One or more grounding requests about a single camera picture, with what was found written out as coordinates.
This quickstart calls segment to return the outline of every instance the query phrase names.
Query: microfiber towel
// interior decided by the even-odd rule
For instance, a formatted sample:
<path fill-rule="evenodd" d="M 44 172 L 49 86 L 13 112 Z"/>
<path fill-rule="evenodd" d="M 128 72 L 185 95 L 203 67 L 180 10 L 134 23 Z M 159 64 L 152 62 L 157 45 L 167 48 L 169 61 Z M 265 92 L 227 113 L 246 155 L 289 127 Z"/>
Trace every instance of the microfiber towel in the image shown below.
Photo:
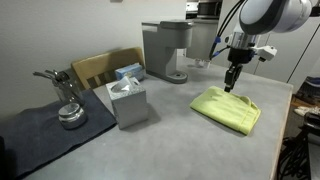
<path fill-rule="evenodd" d="M 195 98 L 190 107 L 245 135 L 250 133 L 261 113 L 248 97 L 214 86 Z"/>

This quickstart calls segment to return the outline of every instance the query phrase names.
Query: gray table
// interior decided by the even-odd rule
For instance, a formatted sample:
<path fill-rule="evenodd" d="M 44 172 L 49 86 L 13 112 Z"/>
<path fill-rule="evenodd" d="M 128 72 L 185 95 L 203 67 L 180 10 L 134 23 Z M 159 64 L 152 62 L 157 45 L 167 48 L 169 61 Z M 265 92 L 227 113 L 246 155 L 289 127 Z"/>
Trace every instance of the gray table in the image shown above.
<path fill-rule="evenodd" d="M 320 180 L 320 138 L 309 134 L 309 159 L 312 180 Z"/>
<path fill-rule="evenodd" d="M 189 74 L 186 84 L 152 76 L 142 82 L 148 121 L 123 131 L 115 127 L 27 179 L 272 179 L 292 86 L 241 74 L 233 92 L 249 96 L 262 110 L 253 131 L 244 136 L 189 108 L 210 86 L 224 87 L 226 69 L 198 69 L 182 57 L 178 67 Z M 110 107 L 106 88 L 95 92 Z"/>

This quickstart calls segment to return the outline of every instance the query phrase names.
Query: dark gray placemat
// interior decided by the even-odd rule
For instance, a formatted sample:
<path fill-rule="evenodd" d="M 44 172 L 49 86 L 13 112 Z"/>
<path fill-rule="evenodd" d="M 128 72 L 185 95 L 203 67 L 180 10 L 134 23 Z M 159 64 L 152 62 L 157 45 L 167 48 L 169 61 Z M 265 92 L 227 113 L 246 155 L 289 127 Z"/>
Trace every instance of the dark gray placemat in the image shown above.
<path fill-rule="evenodd" d="M 5 141 L 7 166 L 12 177 L 25 175 L 114 127 L 114 116 L 92 90 L 85 91 L 83 97 L 88 120 L 74 130 L 65 130 L 60 124 L 60 102 L 24 110 L 0 124 L 0 136 Z"/>

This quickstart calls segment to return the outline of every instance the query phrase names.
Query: silver coffee maker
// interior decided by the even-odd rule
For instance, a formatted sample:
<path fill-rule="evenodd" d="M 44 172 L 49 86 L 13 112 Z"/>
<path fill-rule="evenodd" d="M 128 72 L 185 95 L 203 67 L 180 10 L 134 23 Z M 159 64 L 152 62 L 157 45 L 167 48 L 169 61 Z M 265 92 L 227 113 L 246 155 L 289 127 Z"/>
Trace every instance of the silver coffee maker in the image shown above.
<path fill-rule="evenodd" d="M 183 84 L 188 75 L 177 71 L 177 49 L 191 45 L 193 23 L 185 20 L 142 22 L 147 74 L 174 84 Z"/>

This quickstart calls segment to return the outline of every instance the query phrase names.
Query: silver tissue box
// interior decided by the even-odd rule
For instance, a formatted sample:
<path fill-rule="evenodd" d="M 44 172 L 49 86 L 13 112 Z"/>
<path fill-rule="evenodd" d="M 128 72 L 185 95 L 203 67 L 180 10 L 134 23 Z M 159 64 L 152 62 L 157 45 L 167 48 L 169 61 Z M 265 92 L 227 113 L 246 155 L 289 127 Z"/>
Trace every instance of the silver tissue box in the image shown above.
<path fill-rule="evenodd" d="M 148 119 L 146 90 L 133 77 L 106 85 L 119 129 Z"/>

